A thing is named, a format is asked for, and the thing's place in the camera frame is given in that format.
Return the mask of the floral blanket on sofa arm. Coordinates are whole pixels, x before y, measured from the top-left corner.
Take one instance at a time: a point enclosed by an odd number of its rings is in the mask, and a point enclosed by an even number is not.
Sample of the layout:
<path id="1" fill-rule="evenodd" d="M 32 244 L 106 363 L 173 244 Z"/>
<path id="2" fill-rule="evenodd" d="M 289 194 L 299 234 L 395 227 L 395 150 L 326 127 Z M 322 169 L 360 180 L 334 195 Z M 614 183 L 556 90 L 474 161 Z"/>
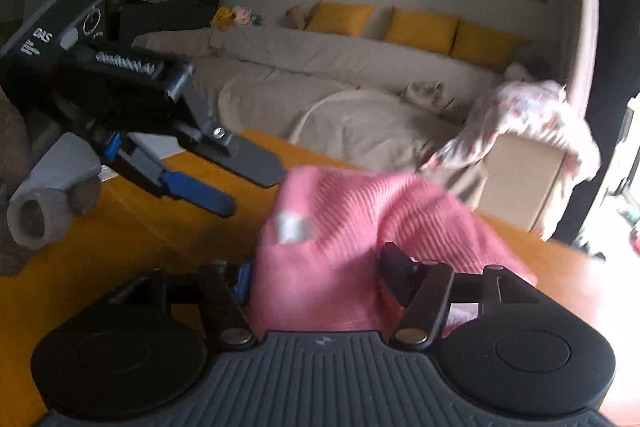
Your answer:
<path id="1" fill-rule="evenodd" d="M 570 186 L 592 180 L 601 167 L 600 150 L 585 118 L 567 102 L 565 88 L 535 78 L 518 62 L 509 65 L 504 79 L 473 104 L 460 133 L 423 166 L 457 169 L 475 164 L 499 136 L 514 134 L 563 152 L 568 165 L 562 179 Z"/>

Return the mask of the person's left hand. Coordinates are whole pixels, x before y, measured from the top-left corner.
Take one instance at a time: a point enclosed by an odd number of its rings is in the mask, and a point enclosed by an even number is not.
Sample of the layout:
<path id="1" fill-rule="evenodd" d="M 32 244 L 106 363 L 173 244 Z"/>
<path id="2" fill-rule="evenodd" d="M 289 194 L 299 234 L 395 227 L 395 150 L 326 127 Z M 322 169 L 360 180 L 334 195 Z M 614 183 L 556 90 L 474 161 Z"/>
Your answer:
<path id="1" fill-rule="evenodd" d="M 76 215 L 93 210 L 101 161 L 91 146 L 48 117 L 25 117 L 1 97 L 1 274 L 15 277 L 58 242 Z"/>

